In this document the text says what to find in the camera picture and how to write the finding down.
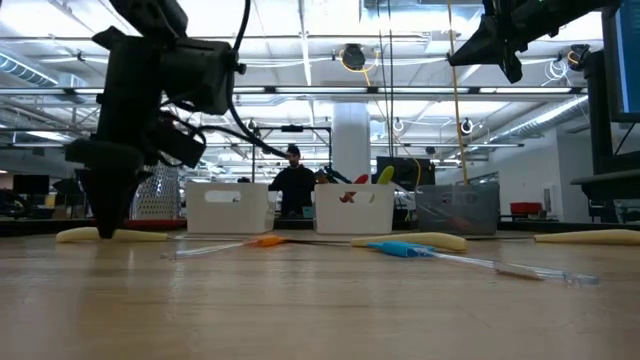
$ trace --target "table surface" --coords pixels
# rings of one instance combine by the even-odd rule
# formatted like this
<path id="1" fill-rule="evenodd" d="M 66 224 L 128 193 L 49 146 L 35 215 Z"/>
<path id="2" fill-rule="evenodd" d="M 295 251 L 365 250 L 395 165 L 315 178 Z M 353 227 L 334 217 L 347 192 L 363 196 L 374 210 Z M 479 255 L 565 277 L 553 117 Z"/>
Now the table surface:
<path id="1" fill-rule="evenodd" d="M 0 240 L 2 359 L 637 359 L 640 248 L 470 243 L 580 289 L 345 245 Z"/>

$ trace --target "black jacket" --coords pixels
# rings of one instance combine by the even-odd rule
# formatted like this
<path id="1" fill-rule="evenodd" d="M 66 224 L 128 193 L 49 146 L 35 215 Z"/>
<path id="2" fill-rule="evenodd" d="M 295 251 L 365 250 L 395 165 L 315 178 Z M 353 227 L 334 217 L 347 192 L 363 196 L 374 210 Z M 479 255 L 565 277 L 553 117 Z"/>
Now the black jacket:
<path id="1" fill-rule="evenodd" d="M 302 214 L 303 207 L 312 205 L 311 192 L 315 185 L 313 171 L 300 165 L 282 170 L 269 185 L 269 191 L 282 191 L 281 212 L 287 216 L 290 212 Z"/>

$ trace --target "cap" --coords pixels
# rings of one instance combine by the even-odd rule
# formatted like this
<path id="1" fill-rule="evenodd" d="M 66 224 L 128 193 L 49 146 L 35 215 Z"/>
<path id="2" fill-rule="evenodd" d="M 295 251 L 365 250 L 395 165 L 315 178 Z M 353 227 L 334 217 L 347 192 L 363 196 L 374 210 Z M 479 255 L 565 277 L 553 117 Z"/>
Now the cap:
<path id="1" fill-rule="evenodd" d="M 287 152 L 296 156 L 300 156 L 300 149 L 295 145 L 289 145 Z"/>

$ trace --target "white plastic bin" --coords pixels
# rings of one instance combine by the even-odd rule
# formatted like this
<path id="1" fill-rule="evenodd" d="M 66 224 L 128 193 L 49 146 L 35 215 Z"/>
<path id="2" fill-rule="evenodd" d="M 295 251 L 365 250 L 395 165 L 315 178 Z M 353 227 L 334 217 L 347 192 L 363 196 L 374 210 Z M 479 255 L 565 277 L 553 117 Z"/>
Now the white plastic bin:
<path id="1" fill-rule="evenodd" d="M 357 192 L 354 203 L 340 201 L 346 192 Z M 322 184 L 315 197 L 319 234 L 377 235 L 393 229 L 392 185 Z"/>
<path id="2" fill-rule="evenodd" d="M 266 184 L 187 183 L 189 234 L 262 234 L 273 230 L 275 193 Z"/>

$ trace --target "ceiling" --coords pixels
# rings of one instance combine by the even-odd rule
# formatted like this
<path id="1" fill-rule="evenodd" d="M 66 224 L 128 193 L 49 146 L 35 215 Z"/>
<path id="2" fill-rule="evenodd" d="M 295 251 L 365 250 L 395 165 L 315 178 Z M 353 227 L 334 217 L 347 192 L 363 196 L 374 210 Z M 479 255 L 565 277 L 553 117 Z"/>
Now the ceiling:
<path id="1" fill-rule="evenodd" d="M 189 16 L 189 36 L 234 41 L 244 2 L 179 2 Z M 387 35 L 391 28 L 394 86 L 451 87 L 452 72 L 445 61 L 450 50 L 446 0 L 430 1 L 432 5 L 422 6 L 417 6 L 417 2 L 392 0 L 389 21 L 384 15 L 378 20 L 376 11 L 371 8 L 361 8 L 361 4 L 375 3 L 369 0 L 253 0 L 246 37 L 240 49 L 241 61 L 248 64 L 248 71 L 244 76 L 237 76 L 236 85 L 366 86 L 364 74 L 346 71 L 339 60 L 340 51 L 345 44 L 358 43 L 368 57 L 367 66 L 371 66 L 368 72 L 371 85 L 383 86 L 386 80 L 386 85 L 389 86 L 391 46 Z M 481 1 L 473 0 L 453 0 L 453 4 L 453 28 L 457 34 L 455 46 L 460 47 L 477 28 L 482 6 Z M 383 6 L 381 10 L 386 14 L 386 7 Z M 115 13 L 108 0 L 4 0 L 0 8 L 0 54 L 53 79 L 68 80 L 69 77 L 65 74 L 73 74 L 74 86 L 102 87 L 108 52 L 94 44 L 91 36 L 109 26 L 116 26 L 131 35 L 137 34 Z M 379 30 L 385 36 L 382 47 Z M 593 49 L 602 48 L 598 13 L 589 14 L 563 27 L 553 39 L 543 37 L 532 43 L 527 52 L 520 54 L 524 64 L 524 78 L 516 85 L 535 88 L 584 86 L 582 74 L 567 71 L 564 61 L 553 62 L 559 53 L 566 55 L 569 47 L 575 43 L 588 43 Z M 376 54 L 381 51 L 385 59 L 384 66 L 379 59 L 376 60 Z M 457 75 L 459 86 L 462 87 L 510 86 L 496 66 L 462 67 L 457 69 Z M 33 85 L 20 80 L 15 74 L 0 73 L 0 86 Z M 87 101 L 83 104 L 52 96 L 15 95 L 4 99 L 26 107 L 26 110 L 21 109 L 21 114 L 28 115 L 27 120 L 31 121 L 33 127 L 61 128 L 75 122 L 75 126 L 80 123 L 80 126 L 94 129 L 97 124 L 97 105 L 91 98 L 85 99 Z M 236 100 L 238 112 L 245 121 L 253 120 L 265 126 L 330 126 L 333 121 L 333 104 L 336 101 L 354 101 L 340 95 L 287 97 L 275 99 L 280 100 L 277 102 L 274 102 L 273 96 L 240 95 Z M 460 117 L 482 124 L 476 126 L 472 135 L 481 137 L 508 126 L 517 117 L 553 100 L 539 96 L 520 96 L 517 99 L 501 99 L 498 96 L 490 99 L 463 97 L 460 102 Z M 367 104 L 373 123 L 384 121 L 379 110 L 385 107 L 383 99 L 359 98 L 355 101 Z M 15 105 L 5 101 L 9 113 L 16 113 L 12 104 Z M 455 103 L 451 95 L 437 99 L 400 96 L 394 108 L 395 116 L 403 125 L 399 131 L 403 142 L 447 142 L 456 136 Z M 179 115 L 183 118 L 190 117 L 182 111 Z M 233 128 L 229 119 L 230 117 L 201 114 L 190 118 L 193 122 Z M 11 123 L 8 116 L 0 118 L 0 123 L 5 127 L 17 125 Z M 382 135 L 380 140 L 373 141 L 386 141 L 384 134 Z M 52 139 L 50 135 L 47 138 L 30 134 L 20 136 L 24 141 L 59 140 Z M 209 142 L 218 144 L 234 141 L 216 134 L 208 137 Z M 290 133 L 274 132 L 269 135 L 268 141 L 317 144 L 316 148 L 303 149 L 304 157 L 310 160 L 309 163 L 313 163 L 311 159 L 320 159 L 318 162 L 321 163 L 322 159 L 328 158 L 322 139 L 313 133 L 293 136 Z M 384 148 L 375 148 L 373 155 L 382 155 L 384 151 Z M 208 149 L 204 159 L 211 166 L 225 165 L 224 171 L 226 175 L 231 175 L 227 177 L 232 180 L 233 174 L 243 174 L 246 170 L 240 165 L 250 164 L 238 152 L 212 147 Z"/>

